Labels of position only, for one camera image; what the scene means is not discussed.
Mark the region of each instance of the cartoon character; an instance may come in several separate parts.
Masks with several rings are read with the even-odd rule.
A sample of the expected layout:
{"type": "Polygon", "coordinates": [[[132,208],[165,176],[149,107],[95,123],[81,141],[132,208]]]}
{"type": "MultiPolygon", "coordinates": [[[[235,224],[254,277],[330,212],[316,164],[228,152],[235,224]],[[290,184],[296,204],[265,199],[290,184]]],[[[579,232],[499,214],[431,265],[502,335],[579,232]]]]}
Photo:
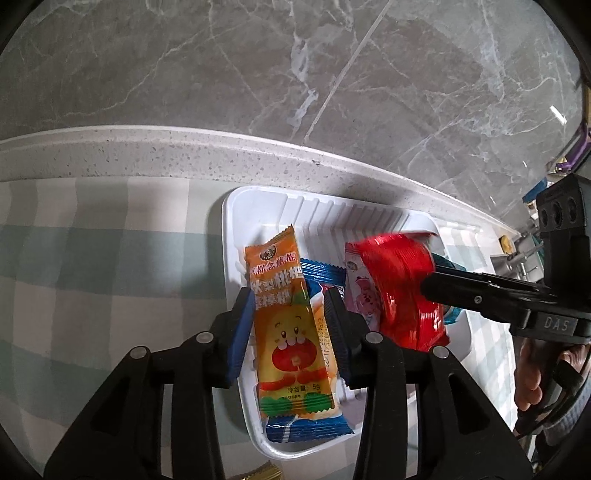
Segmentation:
{"type": "Polygon", "coordinates": [[[363,315],[368,323],[370,330],[377,330],[379,326],[379,317],[382,312],[382,303],[378,293],[375,291],[368,278],[357,277],[355,283],[359,286],[361,292],[355,298],[357,311],[363,315]]]}
{"type": "Polygon", "coordinates": [[[319,356],[317,333],[308,307],[291,305],[281,309],[271,319],[267,335],[269,347],[274,347],[271,361],[285,374],[278,381],[260,383],[261,389],[278,390],[293,385],[296,380],[307,384],[327,378],[324,362],[319,362],[320,368],[308,370],[315,366],[319,356]]]}

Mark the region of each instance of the blue snack wrapper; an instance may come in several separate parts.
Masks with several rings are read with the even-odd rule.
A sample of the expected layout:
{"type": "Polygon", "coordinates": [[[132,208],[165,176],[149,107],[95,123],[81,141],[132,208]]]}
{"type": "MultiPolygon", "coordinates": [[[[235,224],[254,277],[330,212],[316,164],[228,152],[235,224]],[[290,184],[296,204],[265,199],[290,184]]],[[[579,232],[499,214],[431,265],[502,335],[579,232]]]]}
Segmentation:
{"type": "MultiPolygon", "coordinates": [[[[442,257],[441,255],[432,253],[431,256],[433,257],[433,262],[439,267],[455,268],[456,270],[462,270],[464,272],[466,271],[466,269],[461,265],[458,265],[457,263],[454,263],[451,260],[442,257]]],[[[450,307],[447,305],[444,305],[444,308],[447,308],[447,310],[443,315],[443,324],[451,325],[452,323],[456,323],[457,317],[462,312],[462,309],[459,309],[458,307],[450,307]]]]}

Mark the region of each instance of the red candy wrapper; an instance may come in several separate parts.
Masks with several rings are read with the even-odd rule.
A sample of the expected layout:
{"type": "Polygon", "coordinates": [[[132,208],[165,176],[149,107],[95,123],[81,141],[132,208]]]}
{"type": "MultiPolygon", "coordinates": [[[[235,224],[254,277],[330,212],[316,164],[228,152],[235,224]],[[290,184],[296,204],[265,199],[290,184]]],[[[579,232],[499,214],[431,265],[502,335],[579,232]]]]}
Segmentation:
{"type": "Polygon", "coordinates": [[[379,331],[397,345],[423,352],[447,345],[443,309],[421,294],[421,282],[435,271],[429,250],[401,233],[355,243],[380,292],[384,316],[379,331]]]}

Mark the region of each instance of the purple object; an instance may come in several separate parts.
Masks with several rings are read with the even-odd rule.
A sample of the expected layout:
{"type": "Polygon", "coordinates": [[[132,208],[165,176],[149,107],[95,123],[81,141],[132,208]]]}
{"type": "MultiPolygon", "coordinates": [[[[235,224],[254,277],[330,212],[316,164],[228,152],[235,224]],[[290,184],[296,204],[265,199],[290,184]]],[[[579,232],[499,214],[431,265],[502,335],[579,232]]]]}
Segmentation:
{"type": "Polygon", "coordinates": [[[578,142],[575,143],[573,148],[564,156],[566,158],[566,162],[564,163],[557,163],[556,170],[560,172],[568,172],[572,170],[577,163],[584,158],[584,154],[587,152],[589,148],[589,144],[591,143],[591,138],[589,138],[589,126],[587,123],[583,122],[579,130],[582,129],[581,138],[579,138],[578,142]]]}

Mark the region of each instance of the marble wall tile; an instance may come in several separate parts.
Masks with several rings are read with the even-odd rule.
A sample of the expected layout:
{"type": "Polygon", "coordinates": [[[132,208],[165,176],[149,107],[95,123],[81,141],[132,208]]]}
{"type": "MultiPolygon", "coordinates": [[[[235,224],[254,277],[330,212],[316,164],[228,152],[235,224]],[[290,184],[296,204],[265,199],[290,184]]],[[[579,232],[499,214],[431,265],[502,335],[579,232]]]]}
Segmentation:
{"type": "Polygon", "coordinates": [[[297,142],[385,4],[46,2],[0,57],[0,134],[149,123],[297,142]]]}
{"type": "Polygon", "coordinates": [[[331,138],[336,153],[502,217],[581,120],[578,64],[538,10],[394,2],[306,143],[331,138]]]}
{"type": "Polygon", "coordinates": [[[97,124],[251,134],[502,218],[576,130],[578,80],[531,0],[45,0],[0,55],[0,139],[97,124]]]}

